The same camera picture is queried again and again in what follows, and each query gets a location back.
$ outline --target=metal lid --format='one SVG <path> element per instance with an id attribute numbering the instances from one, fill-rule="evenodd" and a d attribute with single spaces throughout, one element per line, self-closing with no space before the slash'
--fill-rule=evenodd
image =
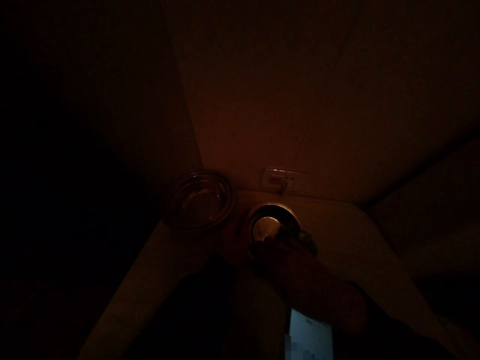
<path id="1" fill-rule="evenodd" d="M 256 242 L 264 241 L 265 238 L 275 238 L 282 224 L 277 219 L 265 216 L 257 220 L 253 226 L 253 238 Z"/>

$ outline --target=power socket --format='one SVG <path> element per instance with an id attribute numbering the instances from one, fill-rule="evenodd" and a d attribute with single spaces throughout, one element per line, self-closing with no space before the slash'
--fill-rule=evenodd
<path id="1" fill-rule="evenodd" d="M 295 184 L 298 181 L 304 180 L 307 175 L 306 172 L 265 168 L 261 176 L 260 186 L 264 188 L 282 189 L 282 184 L 288 182 L 289 188 L 294 189 Z"/>

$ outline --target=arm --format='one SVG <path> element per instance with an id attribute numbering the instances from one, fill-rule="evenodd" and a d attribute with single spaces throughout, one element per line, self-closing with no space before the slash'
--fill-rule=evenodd
<path id="1" fill-rule="evenodd" d="M 292 239 L 266 239 L 258 265 L 281 298 L 304 315 L 331 324 L 350 358 L 456 359 L 437 341 L 390 318 L 357 285 L 331 274 Z"/>

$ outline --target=fingers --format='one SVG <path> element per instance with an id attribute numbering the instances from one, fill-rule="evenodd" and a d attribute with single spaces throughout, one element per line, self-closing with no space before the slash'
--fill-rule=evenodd
<path id="1" fill-rule="evenodd" d="M 263 244 L 285 255 L 292 252 L 292 248 L 278 238 L 266 237 Z"/>

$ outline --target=sleeve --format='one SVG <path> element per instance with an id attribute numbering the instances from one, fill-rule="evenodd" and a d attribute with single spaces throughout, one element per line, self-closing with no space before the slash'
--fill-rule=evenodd
<path id="1" fill-rule="evenodd" d="M 182 279 L 122 359 L 215 359 L 231 315 L 236 269 L 217 254 Z"/>
<path id="2" fill-rule="evenodd" d="M 365 297 L 368 311 L 366 331 L 350 336 L 336 331 L 335 350 L 347 359 L 458 359 L 438 341 L 421 336 L 403 322 L 389 317 L 365 292 L 353 284 Z"/>

